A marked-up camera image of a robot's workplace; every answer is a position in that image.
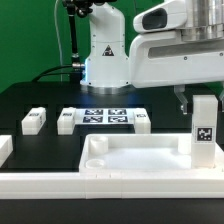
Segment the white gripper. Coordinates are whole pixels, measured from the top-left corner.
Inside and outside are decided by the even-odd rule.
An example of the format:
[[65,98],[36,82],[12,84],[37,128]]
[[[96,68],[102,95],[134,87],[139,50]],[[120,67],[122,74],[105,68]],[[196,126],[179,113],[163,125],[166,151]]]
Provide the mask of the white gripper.
[[[224,0],[164,0],[133,20],[129,52],[137,88],[170,86],[184,115],[184,84],[224,81]],[[224,89],[220,96],[224,112]]]

